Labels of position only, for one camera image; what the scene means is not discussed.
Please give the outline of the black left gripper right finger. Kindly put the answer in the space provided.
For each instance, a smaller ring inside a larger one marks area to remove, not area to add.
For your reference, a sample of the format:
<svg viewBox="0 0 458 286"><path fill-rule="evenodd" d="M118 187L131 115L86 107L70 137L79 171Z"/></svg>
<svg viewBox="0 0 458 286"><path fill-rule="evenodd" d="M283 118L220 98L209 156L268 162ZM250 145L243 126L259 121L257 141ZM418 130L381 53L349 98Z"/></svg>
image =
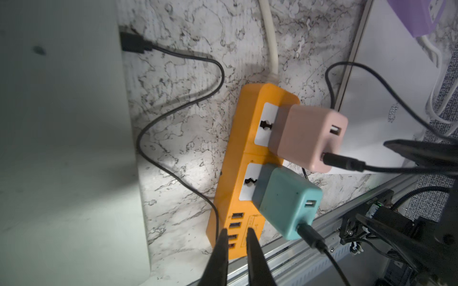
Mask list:
<svg viewBox="0 0 458 286"><path fill-rule="evenodd" d="M250 286L276 286L267 265L262 248L253 228L248 228L246 237L248 277Z"/></svg>

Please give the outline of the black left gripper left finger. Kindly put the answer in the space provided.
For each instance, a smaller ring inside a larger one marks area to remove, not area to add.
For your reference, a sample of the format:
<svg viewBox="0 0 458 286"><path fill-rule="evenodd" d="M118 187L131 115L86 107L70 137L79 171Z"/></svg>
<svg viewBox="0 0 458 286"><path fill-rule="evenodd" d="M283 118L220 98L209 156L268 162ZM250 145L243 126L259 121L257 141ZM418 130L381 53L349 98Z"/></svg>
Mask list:
<svg viewBox="0 0 458 286"><path fill-rule="evenodd" d="M209 262L198 286L226 286L229 265L229 238L227 229L223 229L217 239Z"/></svg>

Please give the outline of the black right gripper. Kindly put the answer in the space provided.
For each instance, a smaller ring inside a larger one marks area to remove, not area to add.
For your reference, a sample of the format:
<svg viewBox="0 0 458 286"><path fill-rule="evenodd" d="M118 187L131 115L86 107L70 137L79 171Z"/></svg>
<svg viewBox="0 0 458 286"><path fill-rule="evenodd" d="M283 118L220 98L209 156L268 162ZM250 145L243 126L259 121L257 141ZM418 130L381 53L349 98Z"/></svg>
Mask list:
<svg viewBox="0 0 458 286"><path fill-rule="evenodd" d="M420 166L457 166L458 146L404 139L384 142L384 147ZM434 274L447 285L458 284L458 183L449 194L439 222L422 219L411 238L376 220L357 217L369 230L391 245L420 273Z"/></svg>

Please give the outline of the purple power strip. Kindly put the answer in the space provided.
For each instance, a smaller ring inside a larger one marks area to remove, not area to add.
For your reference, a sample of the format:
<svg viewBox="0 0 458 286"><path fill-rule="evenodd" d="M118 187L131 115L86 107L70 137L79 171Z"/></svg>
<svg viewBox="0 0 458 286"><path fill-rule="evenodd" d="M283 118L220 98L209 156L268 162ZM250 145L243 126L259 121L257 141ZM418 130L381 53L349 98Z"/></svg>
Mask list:
<svg viewBox="0 0 458 286"><path fill-rule="evenodd" d="M388 0L412 37L431 34L442 16L446 0Z"/></svg>

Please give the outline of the teal charger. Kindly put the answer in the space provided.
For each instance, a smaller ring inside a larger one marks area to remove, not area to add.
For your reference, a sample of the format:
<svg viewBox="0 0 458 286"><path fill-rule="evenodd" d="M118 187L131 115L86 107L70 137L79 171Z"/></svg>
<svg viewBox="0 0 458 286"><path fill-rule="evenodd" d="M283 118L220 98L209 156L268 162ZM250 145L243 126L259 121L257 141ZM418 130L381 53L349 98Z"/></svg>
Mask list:
<svg viewBox="0 0 458 286"><path fill-rule="evenodd" d="M286 240L298 240L297 228L311 225L323 198L320 187L294 171L276 164L262 166L252 202Z"/></svg>

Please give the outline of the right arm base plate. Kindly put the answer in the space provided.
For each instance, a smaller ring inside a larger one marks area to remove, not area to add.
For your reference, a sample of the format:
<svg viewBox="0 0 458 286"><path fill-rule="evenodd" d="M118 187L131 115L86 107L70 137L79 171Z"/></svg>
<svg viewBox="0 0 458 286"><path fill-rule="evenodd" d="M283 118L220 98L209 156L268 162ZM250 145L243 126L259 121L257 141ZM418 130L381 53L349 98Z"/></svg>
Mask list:
<svg viewBox="0 0 458 286"><path fill-rule="evenodd" d="M393 196L393 190L385 190L346 213L343 216L339 233L341 244L348 244L352 239L368 239L370 236L376 236L364 223L357 219L358 216L376 220L405 235L411 234L415 224L396 210L391 210L394 205Z"/></svg>

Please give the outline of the pink charger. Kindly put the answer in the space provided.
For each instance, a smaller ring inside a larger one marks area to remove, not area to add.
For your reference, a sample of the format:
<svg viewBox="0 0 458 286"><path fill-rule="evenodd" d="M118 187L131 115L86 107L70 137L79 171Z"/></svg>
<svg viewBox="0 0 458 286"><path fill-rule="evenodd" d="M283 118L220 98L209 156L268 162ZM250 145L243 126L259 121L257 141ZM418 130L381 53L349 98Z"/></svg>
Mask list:
<svg viewBox="0 0 458 286"><path fill-rule="evenodd" d="M325 174L332 167L323 163L322 154L339 153L347 127L347 117L335 110L283 105L273 123L268 149L306 170Z"/></svg>

